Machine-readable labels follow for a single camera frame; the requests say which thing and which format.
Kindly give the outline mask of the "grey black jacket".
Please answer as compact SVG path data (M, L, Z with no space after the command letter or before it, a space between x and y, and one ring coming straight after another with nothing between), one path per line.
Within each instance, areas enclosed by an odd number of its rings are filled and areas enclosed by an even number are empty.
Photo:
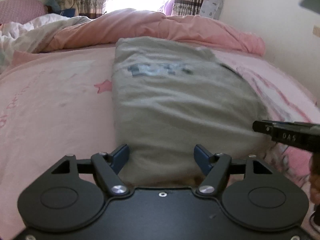
M116 142L130 148L120 172L132 186L194 185L194 147L235 159L272 146L252 129L268 111L239 74L207 48L160 38L121 38L112 73Z

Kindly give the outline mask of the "blue beige clothes pile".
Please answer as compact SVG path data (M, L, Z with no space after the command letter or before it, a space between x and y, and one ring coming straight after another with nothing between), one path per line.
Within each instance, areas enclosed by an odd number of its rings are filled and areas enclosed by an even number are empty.
M65 17L78 16L76 0L47 0L45 2L48 13L55 13Z

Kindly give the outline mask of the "pink duvet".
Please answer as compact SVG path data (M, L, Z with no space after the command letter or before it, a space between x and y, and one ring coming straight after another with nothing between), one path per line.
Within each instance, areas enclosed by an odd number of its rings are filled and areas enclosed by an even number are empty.
M255 34L244 33L221 21L200 15L166 16L161 12L124 9L62 30L45 38L36 52L75 49L116 43L121 38L154 37L218 49L264 56L265 43Z

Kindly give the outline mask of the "white crumpled sheet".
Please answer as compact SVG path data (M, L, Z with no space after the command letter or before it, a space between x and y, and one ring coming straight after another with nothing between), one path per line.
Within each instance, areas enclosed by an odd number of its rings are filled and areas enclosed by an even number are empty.
M39 53L58 31L87 22L91 22L91 19L86 16L46 14L25 24L9 22L2 25L1 73L11 64L15 51Z

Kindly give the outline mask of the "purple headboard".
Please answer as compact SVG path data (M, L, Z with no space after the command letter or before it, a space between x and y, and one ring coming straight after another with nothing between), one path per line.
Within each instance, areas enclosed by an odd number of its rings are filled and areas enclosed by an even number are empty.
M25 24L47 14L46 6L39 0L1 1L1 24L16 22Z

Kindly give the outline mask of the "white wall switch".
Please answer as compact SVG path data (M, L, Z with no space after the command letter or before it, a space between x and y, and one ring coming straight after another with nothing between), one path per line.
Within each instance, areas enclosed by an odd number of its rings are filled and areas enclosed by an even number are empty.
M320 37L320 27L317 26L317 25L314 25L314 26L313 26L312 34L313 34L315 37Z

